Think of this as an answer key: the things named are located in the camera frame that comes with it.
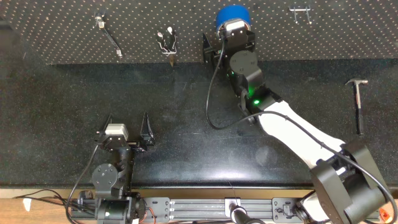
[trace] blue tape roll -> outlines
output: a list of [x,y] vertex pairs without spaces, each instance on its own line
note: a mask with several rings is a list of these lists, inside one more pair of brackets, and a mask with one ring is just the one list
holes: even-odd
[[245,23],[251,25],[249,11],[243,6],[226,6],[220,10],[216,18],[216,30],[232,19],[242,19]]

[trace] black tabletop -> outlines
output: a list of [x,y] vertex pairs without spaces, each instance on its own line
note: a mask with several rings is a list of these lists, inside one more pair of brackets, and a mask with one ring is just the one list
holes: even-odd
[[[132,186],[310,187],[308,167],[277,139],[246,123],[224,131],[206,122],[211,68],[202,63],[135,65],[34,64],[7,61],[0,80],[0,186],[70,187],[94,149],[107,115],[139,136],[148,112],[156,145],[135,157]],[[267,86],[323,132],[356,137],[350,78],[361,86],[369,150],[390,187],[398,185],[398,61],[307,60],[260,62]],[[226,77],[218,75],[210,103],[217,125],[242,118]],[[109,161],[100,151],[83,180]]]

